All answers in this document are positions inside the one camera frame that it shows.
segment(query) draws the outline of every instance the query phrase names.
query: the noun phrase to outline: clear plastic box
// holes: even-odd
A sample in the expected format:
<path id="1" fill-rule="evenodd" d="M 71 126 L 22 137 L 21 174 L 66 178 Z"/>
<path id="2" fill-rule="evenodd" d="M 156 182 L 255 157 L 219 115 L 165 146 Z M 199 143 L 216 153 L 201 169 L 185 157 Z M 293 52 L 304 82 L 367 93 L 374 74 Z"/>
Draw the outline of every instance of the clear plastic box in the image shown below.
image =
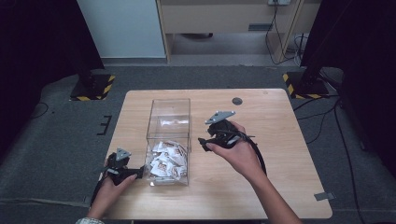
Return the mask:
<path id="1" fill-rule="evenodd" d="M 146 177 L 151 186 L 189 184 L 190 99 L 153 100 Z"/>

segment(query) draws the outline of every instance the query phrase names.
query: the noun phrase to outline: wooden table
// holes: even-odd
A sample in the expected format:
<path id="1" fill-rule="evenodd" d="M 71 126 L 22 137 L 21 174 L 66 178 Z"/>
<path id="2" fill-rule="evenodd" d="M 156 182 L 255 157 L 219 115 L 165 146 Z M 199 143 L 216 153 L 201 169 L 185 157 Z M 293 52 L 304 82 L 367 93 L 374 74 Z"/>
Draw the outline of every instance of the wooden table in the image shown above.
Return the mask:
<path id="1" fill-rule="evenodd" d="M 232 99 L 239 97 L 241 105 Z M 132 152 L 129 168 L 145 163 L 149 112 L 153 99 L 191 99 L 190 184 L 150 187 L 138 179 L 108 211 L 112 219 L 266 219 L 252 187 L 223 158 L 204 152 L 198 137 L 209 138 L 209 119 L 217 110 L 234 110 L 229 118 L 243 125 L 265 160 L 268 177 L 300 218 L 328 218 L 323 192 L 297 119 L 284 90 L 129 91 L 107 156 L 122 147 Z"/>

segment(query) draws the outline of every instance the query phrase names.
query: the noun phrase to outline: electrical outlet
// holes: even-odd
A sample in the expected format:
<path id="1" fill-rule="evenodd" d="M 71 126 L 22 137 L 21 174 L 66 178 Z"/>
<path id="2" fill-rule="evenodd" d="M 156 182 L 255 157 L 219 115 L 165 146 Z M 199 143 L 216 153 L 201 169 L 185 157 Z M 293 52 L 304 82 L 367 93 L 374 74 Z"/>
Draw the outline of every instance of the electrical outlet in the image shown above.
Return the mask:
<path id="1" fill-rule="evenodd" d="M 290 5 L 290 0 L 268 0 L 268 5 L 273 6 L 277 4 L 278 6 Z"/>

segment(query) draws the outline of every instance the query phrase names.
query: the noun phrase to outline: black strap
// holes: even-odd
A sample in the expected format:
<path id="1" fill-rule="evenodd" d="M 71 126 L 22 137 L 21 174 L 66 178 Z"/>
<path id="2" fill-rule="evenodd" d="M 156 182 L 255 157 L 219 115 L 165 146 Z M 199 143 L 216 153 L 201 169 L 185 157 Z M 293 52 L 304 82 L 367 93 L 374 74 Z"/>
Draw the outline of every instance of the black strap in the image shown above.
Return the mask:
<path id="1" fill-rule="evenodd" d="M 107 173 L 107 168 L 105 168 L 105 170 L 102 172 L 102 177 L 96 183 L 96 187 L 95 187 L 95 190 L 93 191 L 93 195 L 91 198 L 91 206 L 93 204 L 93 201 L 95 201 L 95 199 L 96 199 L 96 195 L 98 194 L 99 189 L 102 187 L 103 181 L 105 181 L 105 179 L 108 177 L 108 175 L 106 175 L 106 173 Z"/>
<path id="2" fill-rule="evenodd" d="M 238 134 L 243 140 L 247 141 L 250 143 L 251 147 L 253 147 L 254 152 L 256 152 L 257 158 L 259 159 L 260 165 L 262 166 L 262 170 L 264 173 L 267 175 L 267 169 L 265 167 L 264 159 L 262 158 L 262 153 L 260 152 L 259 148 L 257 147 L 257 144 L 254 143 L 249 136 L 247 136 L 245 133 L 239 132 Z"/>

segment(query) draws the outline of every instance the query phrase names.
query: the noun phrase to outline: black cable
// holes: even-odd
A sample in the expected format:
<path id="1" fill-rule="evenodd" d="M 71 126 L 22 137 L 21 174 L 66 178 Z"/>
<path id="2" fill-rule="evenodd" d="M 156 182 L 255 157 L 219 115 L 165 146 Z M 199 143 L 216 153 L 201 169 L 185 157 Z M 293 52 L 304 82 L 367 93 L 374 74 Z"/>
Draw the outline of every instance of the black cable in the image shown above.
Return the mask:
<path id="1" fill-rule="evenodd" d="M 279 33 L 279 31 L 277 30 L 277 25 L 276 25 L 276 14 L 277 14 L 277 0 L 275 0 L 274 1 L 274 19 L 273 19 L 273 21 L 274 21 L 274 26 L 275 26 L 275 30 L 276 30 L 276 34 L 277 34 L 277 38 L 279 39 L 279 43 L 280 43 L 280 48 L 282 49 L 282 55 L 283 55 L 283 57 L 285 57 L 286 59 L 288 59 L 288 57 L 286 57 L 286 55 L 285 55 L 285 53 L 283 52 L 284 50 L 283 50 L 283 46 L 282 46 L 282 38 L 280 37 L 280 33 Z"/>
<path id="2" fill-rule="evenodd" d="M 248 142 L 251 147 L 253 148 L 254 152 L 256 152 L 257 158 L 259 159 L 260 165 L 262 166 L 262 170 L 264 173 L 267 175 L 267 169 L 265 167 L 264 159 L 262 158 L 262 153 L 260 152 L 259 148 L 257 147 L 257 144 L 251 140 L 250 136 L 246 135 L 245 133 L 239 132 L 238 131 L 238 136 L 240 136 L 244 141 Z"/>
<path id="3" fill-rule="evenodd" d="M 38 116 L 30 117 L 30 119 L 40 118 L 41 116 L 45 115 L 47 113 L 47 111 L 49 110 L 49 108 L 50 108 L 46 103 L 43 103 L 43 102 L 38 103 L 38 105 L 44 105 L 46 107 L 46 110 L 43 113 L 41 113 L 40 115 L 38 115 Z"/>
<path id="4" fill-rule="evenodd" d="M 356 193 L 355 176 L 353 174 L 352 162 L 351 162 L 351 159 L 350 159 L 349 150 L 347 149 L 347 143 L 346 143 L 343 131 L 341 130 L 340 122 L 339 122 L 338 117 L 337 117 L 337 109 L 336 108 L 334 109 L 334 116 L 335 116 L 335 121 L 337 122 L 338 131 L 340 132 L 341 138 L 343 140 L 344 149 L 346 151 L 346 157 L 347 157 L 347 161 L 348 161 L 348 165 L 349 165 L 350 177 L 351 177 L 351 180 L 352 180 L 353 197 L 354 197 L 354 200 L 355 200 L 356 209 L 358 210 L 358 214 L 359 214 L 359 218 L 361 219 L 361 223 L 365 224 L 363 216 L 361 215 L 361 208 L 360 208 L 359 202 L 358 202 L 358 195 Z"/>
<path id="5" fill-rule="evenodd" d="M 300 109 L 301 107 L 303 107 L 304 105 L 307 105 L 307 104 L 309 104 L 309 103 L 311 103 L 311 102 L 313 102 L 313 101 L 320 100 L 320 99 L 323 99 L 323 98 L 327 99 L 327 98 L 334 97 L 334 96 L 339 96 L 339 95 L 328 95 L 328 96 L 326 96 L 326 97 L 319 97 L 319 98 L 311 99 L 311 100 L 309 100 L 309 101 L 307 101 L 307 102 L 305 102 L 305 103 L 303 103 L 303 104 L 301 104 L 301 105 L 298 105 L 297 107 L 295 107 L 295 108 L 293 109 L 293 111 L 296 111 L 296 110 Z"/>
<path id="6" fill-rule="evenodd" d="M 275 13 L 274 13 L 274 17 L 273 17 L 273 19 L 272 19 L 272 21 L 271 21 L 271 26 L 270 26 L 270 27 L 272 28 L 273 26 L 275 26 L 275 28 L 276 28 L 276 33 L 277 33 L 277 36 L 278 36 L 278 38 L 279 38 L 280 47 L 281 47 L 281 49 L 282 49 L 282 55 L 286 58 L 286 60 L 283 60 L 282 62 L 276 63 L 276 62 L 274 61 L 274 59 L 272 58 L 271 50 L 270 50 L 270 47 L 268 46 L 268 33 L 269 33 L 270 29 L 268 29 L 267 32 L 266 32 L 266 34 L 265 34 L 265 46 L 266 46 L 267 49 L 268 49 L 268 52 L 269 52 L 269 54 L 270 54 L 271 61 L 272 61 L 274 64 L 281 64 L 281 63 L 284 63 L 284 62 L 286 62 L 286 61 L 288 61 L 288 60 L 293 59 L 294 57 L 293 57 L 293 58 L 288 58 L 288 57 L 286 57 L 285 53 L 283 52 L 282 40 L 281 40 L 281 38 L 280 38 L 280 33 L 279 33 L 279 31 L 277 30 L 277 27 L 276 27 L 276 13 L 277 13 L 277 6 L 276 6 L 276 4 L 277 4 L 277 1 L 275 0 L 274 3 L 275 3 L 275 5 L 274 5 Z"/>
<path id="7" fill-rule="evenodd" d="M 297 44 L 297 39 L 298 39 L 298 38 L 301 38 L 301 40 L 300 40 L 300 46 Z M 307 36 L 304 36 L 304 34 L 294 37 L 294 44 L 295 44 L 295 46 L 296 46 L 297 48 L 300 49 L 301 52 L 304 52 L 304 50 L 301 50 L 301 48 L 302 48 L 302 46 L 303 46 L 303 45 L 302 45 L 303 39 L 308 39 L 308 37 L 307 37 Z"/>
<path id="8" fill-rule="evenodd" d="M 334 110 L 334 107 L 332 107 L 330 110 L 328 110 L 326 112 L 323 112 L 323 113 L 320 113 L 320 114 L 316 114 L 316 115 L 311 115 L 311 116 L 300 118 L 300 119 L 310 119 L 310 118 L 313 118 L 313 117 L 316 117 L 316 116 L 325 115 L 325 114 L 328 114 L 328 113 L 332 112 L 332 110 Z"/>
<path id="9" fill-rule="evenodd" d="M 321 99 L 321 97 L 320 97 L 320 98 L 315 98 L 315 99 L 310 99 L 309 101 L 307 101 L 307 102 L 305 102 L 305 103 L 303 103 L 303 104 L 301 104 L 301 105 L 295 107 L 295 108 L 293 109 L 293 111 L 296 111 L 296 110 L 300 109 L 301 107 L 303 107 L 304 105 L 307 105 L 307 104 L 309 104 L 309 103 L 311 103 L 311 102 L 313 102 L 313 101 L 316 101 L 316 100 L 318 100 L 318 99 Z"/>
<path id="10" fill-rule="evenodd" d="M 319 136 L 321 134 L 322 127 L 323 127 L 323 120 L 324 120 L 324 118 L 326 118 L 326 115 L 327 114 L 324 114 L 323 117 L 322 117 L 322 121 L 320 123 L 319 132 L 318 132 L 317 136 L 314 139 L 312 139 L 311 141 L 306 142 L 307 144 L 311 144 L 311 143 L 317 141 L 317 139 L 319 138 Z"/>
<path id="11" fill-rule="evenodd" d="M 298 51 L 297 51 L 300 61 L 302 60 L 301 59 L 301 48 L 303 47 L 303 40 L 304 40 L 304 34 L 302 34 L 302 37 L 301 37 L 301 40 L 300 40 L 300 47 L 298 48 Z"/>
<path id="12" fill-rule="evenodd" d="M 105 181 L 106 178 L 108 178 L 107 170 L 108 170 L 108 168 L 106 167 L 105 170 L 102 172 L 102 177 L 96 183 L 95 190 L 93 191 L 93 195 L 91 198 L 91 205 L 93 204 L 93 201 L 95 201 L 96 195 L 98 194 L 99 189 L 102 187 L 103 182 Z"/>
<path id="13" fill-rule="evenodd" d="M 304 53 L 304 49 L 302 49 L 301 48 L 301 46 L 299 46 L 298 44 L 297 44 L 297 42 L 296 42 L 296 40 L 298 39 L 298 38 L 301 38 L 302 36 L 301 35 L 299 35 L 299 36 L 295 36 L 294 37 L 294 45 L 296 46 L 296 48 L 294 48 L 294 49 L 292 49 L 292 48 L 287 48 L 286 49 L 286 52 L 296 52 L 296 50 L 300 50 L 300 52 L 301 53 Z"/>

